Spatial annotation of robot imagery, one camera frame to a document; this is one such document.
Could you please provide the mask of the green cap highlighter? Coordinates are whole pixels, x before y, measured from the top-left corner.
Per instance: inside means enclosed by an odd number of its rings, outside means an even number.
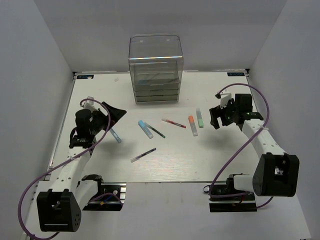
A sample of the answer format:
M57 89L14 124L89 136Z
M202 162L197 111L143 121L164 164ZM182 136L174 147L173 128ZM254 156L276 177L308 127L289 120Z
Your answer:
M198 127L203 128L204 121L203 121L201 110L199 108L196 109L196 116L197 116Z

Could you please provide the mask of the blue cap highlighter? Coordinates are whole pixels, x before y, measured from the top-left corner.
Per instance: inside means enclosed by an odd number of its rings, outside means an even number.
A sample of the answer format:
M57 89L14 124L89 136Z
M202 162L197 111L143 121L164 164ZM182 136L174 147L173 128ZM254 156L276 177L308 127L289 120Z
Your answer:
M148 136L149 139L152 139L154 137L153 134L150 132L149 128L146 126L146 124L142 120L138 121L138 125L143 130L143 132Z

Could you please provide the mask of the orange cap highlighter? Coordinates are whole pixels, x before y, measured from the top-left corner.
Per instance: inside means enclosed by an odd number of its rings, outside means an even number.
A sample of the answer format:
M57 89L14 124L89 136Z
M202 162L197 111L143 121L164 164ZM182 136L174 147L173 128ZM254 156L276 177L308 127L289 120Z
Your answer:
M197 128L196 128L196 124L195 124L195 120L193 118L192 115L190 115L188 117L188 121L189 121L189 124L190 124L190 128L191 128L191 131L192 131L192 135L194 137L198 136L198 131L197 131Z

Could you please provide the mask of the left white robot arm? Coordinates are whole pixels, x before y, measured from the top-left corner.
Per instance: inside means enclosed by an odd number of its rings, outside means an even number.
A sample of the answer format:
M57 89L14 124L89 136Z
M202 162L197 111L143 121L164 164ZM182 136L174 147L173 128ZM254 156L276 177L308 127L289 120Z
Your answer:
M43 232L76 232L81 224L82 210L106 196L119 198L113 191L106 192L103 178L84 173L84 168L99 142L96 136L107 133L126 113L101 102L103 113L89 101L83 100L81 110L75 113L75 127L69 138L66 163L53 184L36 198L39 226Z

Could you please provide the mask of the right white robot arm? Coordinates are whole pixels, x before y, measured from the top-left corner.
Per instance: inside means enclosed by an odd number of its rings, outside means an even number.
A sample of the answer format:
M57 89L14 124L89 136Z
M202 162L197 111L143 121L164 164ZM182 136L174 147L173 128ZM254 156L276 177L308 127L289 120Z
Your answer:
M265 197L293 197L296 194L300 161L294 154L285 152L266 128L266 120L253 110L252 95L229 92L218 93L220 104L209 110L211 125L217 130L220 125L236 124L245 134L259 157L254 174L236 173L227 179L226 190L218 192L212 183L208 189L211 198L238 199L254 193Z

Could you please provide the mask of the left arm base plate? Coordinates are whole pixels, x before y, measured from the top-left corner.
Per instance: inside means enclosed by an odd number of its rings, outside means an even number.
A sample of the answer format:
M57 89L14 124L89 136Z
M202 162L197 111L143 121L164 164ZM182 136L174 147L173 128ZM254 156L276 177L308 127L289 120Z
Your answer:
M126 183L107 183L97 174L85 175L81 182L93 182L94 195L89 199L84 211L118 212L122 209L126 197Z

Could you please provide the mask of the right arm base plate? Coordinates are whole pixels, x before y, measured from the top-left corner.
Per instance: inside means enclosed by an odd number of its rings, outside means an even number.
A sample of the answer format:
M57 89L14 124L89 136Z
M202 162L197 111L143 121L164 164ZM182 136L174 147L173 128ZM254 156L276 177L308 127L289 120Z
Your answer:
M227 184L217 184L212 188L213 195L231 195L242 193ZM209 210L211 213L240 213L256 212L257 205L253 193L234 197L209 198Z

